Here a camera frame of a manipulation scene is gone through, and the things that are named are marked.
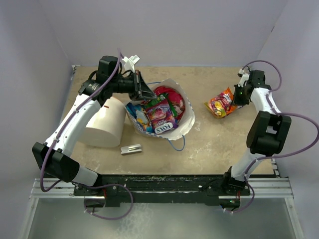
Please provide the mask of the orange Fox's candy bag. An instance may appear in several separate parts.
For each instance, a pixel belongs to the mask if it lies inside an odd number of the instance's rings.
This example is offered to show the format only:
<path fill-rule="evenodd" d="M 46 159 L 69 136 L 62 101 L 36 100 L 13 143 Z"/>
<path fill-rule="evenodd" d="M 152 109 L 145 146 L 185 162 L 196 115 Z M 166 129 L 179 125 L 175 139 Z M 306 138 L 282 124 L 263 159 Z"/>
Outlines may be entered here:
<path fill-rule="evenodd" d="M 205 102 L 206 108 L 212 113 L 215 118 L 221 119 L 237 109 L 242 108 L 243 106 L 233 105 L 232 101 L 234 100 L 234 94 L 230 88 L 222 91 L 216 97 Z"/>

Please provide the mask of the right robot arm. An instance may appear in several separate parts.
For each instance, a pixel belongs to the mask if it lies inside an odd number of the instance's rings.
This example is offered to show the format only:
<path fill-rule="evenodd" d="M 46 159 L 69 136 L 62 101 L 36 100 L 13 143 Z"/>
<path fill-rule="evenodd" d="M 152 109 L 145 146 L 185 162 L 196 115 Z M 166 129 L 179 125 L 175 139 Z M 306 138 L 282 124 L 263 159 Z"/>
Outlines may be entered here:
<path fill-rule="evenodd" d="M 253 103 L 257 116 L 247 135 L 247 150 L 223 176 L 221 187 L 227 195 L 248 188 L 248 179 L 257 166 L 282 151 L 292 123 L 290 117 L 279 115 L 280 111 L 272 98 L 272 88 L 266 84 L 263 71 L 246 73 L 241 69 L 238 76 L 240 81 L 234 86 L 232 103 L 236 106 Z"/>

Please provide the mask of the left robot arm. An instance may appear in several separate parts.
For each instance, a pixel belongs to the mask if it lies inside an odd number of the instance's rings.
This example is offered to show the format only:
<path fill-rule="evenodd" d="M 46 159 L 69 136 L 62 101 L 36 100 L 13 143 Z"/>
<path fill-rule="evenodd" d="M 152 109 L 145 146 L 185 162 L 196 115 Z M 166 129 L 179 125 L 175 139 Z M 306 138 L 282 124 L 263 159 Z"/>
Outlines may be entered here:
<path fill-rule="evenodd" d="M 53 134 L 44 142 L 36 142 L 32 153 L 40 169 L 40 188 L 43 192 L 44 175 L 59 181 L 85 185 L 91 195 L 101 193 L 103 184 L 99 174 L 71 159 L 73 148 L 89 120 L 100 110 L 114 93 L 128 94 L 133 101 L 152 100 L 157 96 L 135 69 L 137 55 L 131 57 L 103 56 L 98 69 L 82 83 L 73 107 Z"/>

